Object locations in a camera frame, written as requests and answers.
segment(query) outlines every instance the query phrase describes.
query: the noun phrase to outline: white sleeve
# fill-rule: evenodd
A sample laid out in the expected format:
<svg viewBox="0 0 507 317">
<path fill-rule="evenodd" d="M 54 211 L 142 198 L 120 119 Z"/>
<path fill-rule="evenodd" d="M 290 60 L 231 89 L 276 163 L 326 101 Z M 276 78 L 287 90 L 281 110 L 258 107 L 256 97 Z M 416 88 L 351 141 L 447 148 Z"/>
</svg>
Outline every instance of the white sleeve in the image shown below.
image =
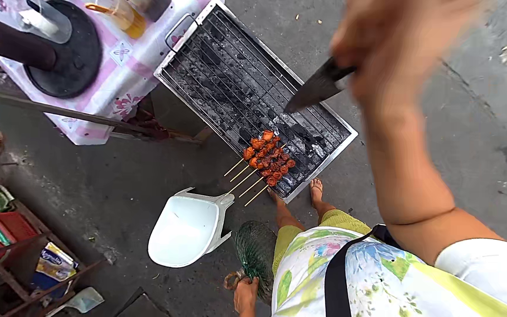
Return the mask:
<svg viewBox="0 0 507 317">
<path fill-rule="evenodd" d="M 441 251 L 434 266 L 507 303 L 506 241 L 470 239 L 456 242 Z"/>
</svg>

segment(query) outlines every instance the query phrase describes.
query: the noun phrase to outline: black round base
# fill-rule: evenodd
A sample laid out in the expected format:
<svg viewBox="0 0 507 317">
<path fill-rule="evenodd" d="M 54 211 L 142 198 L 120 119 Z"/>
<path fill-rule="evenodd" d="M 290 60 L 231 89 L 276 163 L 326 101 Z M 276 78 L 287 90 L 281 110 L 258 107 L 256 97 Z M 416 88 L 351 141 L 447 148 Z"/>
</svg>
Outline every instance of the black round base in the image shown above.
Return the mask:
<svg viewBox="0 0 507 317">
<path fill-rule="evenodd" d="M 102 49 L 95 25 L 80 8 L 63 0 L 49 0 L 48 4 L 62 12 L 72 24 L 72 37 L 64 44 L 44 38 L 56 50 L 56 64 L 46 72 L 25 65 L 33 85 L 47 95 L 72 98 L 85 91 L 97 77 Z"/>
</svg>

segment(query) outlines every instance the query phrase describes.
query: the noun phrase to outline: bamboo skewer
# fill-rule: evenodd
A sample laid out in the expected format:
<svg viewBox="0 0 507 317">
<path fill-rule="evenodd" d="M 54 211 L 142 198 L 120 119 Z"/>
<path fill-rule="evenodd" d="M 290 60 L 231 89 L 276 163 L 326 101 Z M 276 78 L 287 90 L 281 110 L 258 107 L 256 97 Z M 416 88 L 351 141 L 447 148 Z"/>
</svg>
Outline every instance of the bamboo skewer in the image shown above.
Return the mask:
<svg viewBox="0 0 507 317">
<path fill-rule="evenodd" d="M 246 191 L 243 192 L 240 196 L 238 196 L 238 198 L 244 196 L 244 194 L 247 193 L 248 191 L 250 191 L 250 189 L 252 189 L 253 186 L 255 186 L 257 183 L 261 182 L 262 179 L 264 179 L 264 178 L 261 177 L 260 179 L 258 179 L 257 182 L 253 183 L 253 185 L 251 185 L 250 188 L 246 189 Z"/>
<path fill-rule="evenodd" d="M 240 176 L 244 170 L 247 170 L 247 168 L 250 167 L 250 164 L 248 164 L 243 170 L 240 171 L 240 173 L 238 173 L 238 175 L 234 176 L 231 180 L 230 180 L 230 183 L 232 183 L 233 180 L 236 179 L 236 177 Z"/>
<path fill-rule="evenodd" d="M 229 173 L 229 172 L 231 172 L 233 169 L 235 169 L 235 168 L 236 168 L 236 166 L 238 166 L 238 165 L 240 164 L 240 162 L 242 162 L 242 161 L 243 161 L 243 158 L 241 158 L 241 159 L 240 159 L 240 161 L 238 161 L 238 162 L 236 163 L 236 165 L 232 166 L 232 168 L 231 168 L 229 171 L 227 171 L 227 172 L 226 172 L 226 174 L 224 174 L 224 176 L 228 175 L 228 173 Z"/>
<path fill-rule="evenodd" d="M 257 170 L 252 170 L 252 172 L 250 173 L 250 175 L 246 176 L 246 178 L 244 178 L 240 183 L 238 183 L 236 186 L 234 186 L 234 188 L 232 188 L 226 195 L 228 195 L 233 190 L 235 190 L 237 186 L 240 186 L 246 179 L 248 179 L 248 177 L 250 177 L 251 175 L 253 175 L 253 173 L 255 173 L 256 171 Z"/>
<path fill-rule="evenodd" d="M 255 196 L 253 198 L 251 198 L 250 201 L 248 201 L 248 203 L 246 205 L 244 205 L 244 207 L 248 206 L 252 202 L 252 200 L 254 200 L 256 197 L 258 197 L 259 194 L 261 194 L 262 191 L 265 191 L 268 187 L 269 187 L 269 185 L 265 185 L 265 187 L 261 191 L 259 191 L 259 193 L 255 194 Z"/>
<path fill-rule="evenodd" d="M 241 162 L 241 161 L 246 162 L 246 163 L 248 164 L 248 166 L 250 166 L 250 164 L 248 163 L 248 161 L 244 160 L 243 158 L 242 158 L 242 159 L 240 159 L 240 162 Z M 226 174 L 224 174 L 224 176 L 228 175 L 228 173 L 229 173 L 229 172 L 231 172 L 233 169 L 235 169 L 235 168 L 236 168 L 236 166 L 238 166 L 238 165 L 240 164 L 240 162 L 237 162 L 237 163 L 236 163 L 236 165 L 234 165 L 234 166 L 233 166 L 233 167 L 232 167 L 229 171 L 227 171 L 227 172 L 226 172 Z M 232 178 L 232 179 L 230 180 L 230 183 L 232 183 L 232 181 L 233 181 L 233 180 L 235 180 L 235 179 L 236 179 L 236 177 L 240 176 L 240 174 L 242 174 L 242 173 L 244 172 L 244 170 L 246 170 L 246 169 L 247 169 L 247 167 L 248 167 L 248 166 L 246 166 L 246 167 L 245 167 L 242 171 L 240 171 L 240 173 L 238 173 L 238 175 L 234 176 L 234 178 Z"/>
</svg>

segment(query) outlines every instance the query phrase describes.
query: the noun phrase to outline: snack package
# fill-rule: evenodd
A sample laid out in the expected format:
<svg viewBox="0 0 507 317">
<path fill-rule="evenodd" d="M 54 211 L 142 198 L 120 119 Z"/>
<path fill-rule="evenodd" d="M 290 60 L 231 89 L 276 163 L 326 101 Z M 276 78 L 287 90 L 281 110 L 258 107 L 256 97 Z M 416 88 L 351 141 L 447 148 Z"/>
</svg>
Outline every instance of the snack package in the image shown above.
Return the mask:
<svg viewBox="0 0 507 317">
<path fill-rule="evenodd" d="M 68 277 L 75 275 L 77 266 L 77 262 L 54 243 L 49 242 L 40 252 L 32 285 L 42 290 L 51 288 Z M 71 282 L 68 285 L 64 285 L 64 287 L 54 290 L 50 293 L 51 296 L 54 299 L 59 299 L 67 292 L 70 284 Z"/>
</svg>

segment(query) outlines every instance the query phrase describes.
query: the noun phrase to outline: green shorts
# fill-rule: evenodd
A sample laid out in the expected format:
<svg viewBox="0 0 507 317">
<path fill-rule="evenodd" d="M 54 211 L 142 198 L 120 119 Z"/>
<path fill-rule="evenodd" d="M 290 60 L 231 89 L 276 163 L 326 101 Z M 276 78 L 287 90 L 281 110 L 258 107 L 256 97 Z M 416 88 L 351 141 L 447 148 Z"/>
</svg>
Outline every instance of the green shorts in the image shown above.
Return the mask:
<svg viewBox="0 0 507 317">
<path fill-rule="evenodd" d="M 328 210 L 322 217 L 322 223 L 318 227 L 337 227 L 352 230 L 366 235 L 371 228 L 363 222 L 353 218 L 339 209 Z M 302 232 L 302 229 L 295 226 L 285 226 L 279 229 L 277 234 L 277 244 L 275 245 L 275 256 L 273 256 L 273 275 L 277 273 L 279 263 L 285 254 L 292 240 Z"/>
</svg>

